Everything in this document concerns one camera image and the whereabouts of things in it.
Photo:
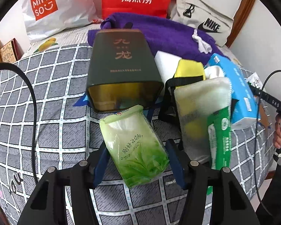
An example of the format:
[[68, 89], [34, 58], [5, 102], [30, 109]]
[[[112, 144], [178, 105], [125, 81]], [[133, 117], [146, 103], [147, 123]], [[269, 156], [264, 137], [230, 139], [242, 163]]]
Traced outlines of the person's right hand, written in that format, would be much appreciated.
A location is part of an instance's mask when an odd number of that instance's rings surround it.
[[281, 115], [277, 114], [275, 117], [275, 131], [273, 144], [277, 149], [281, 148]]

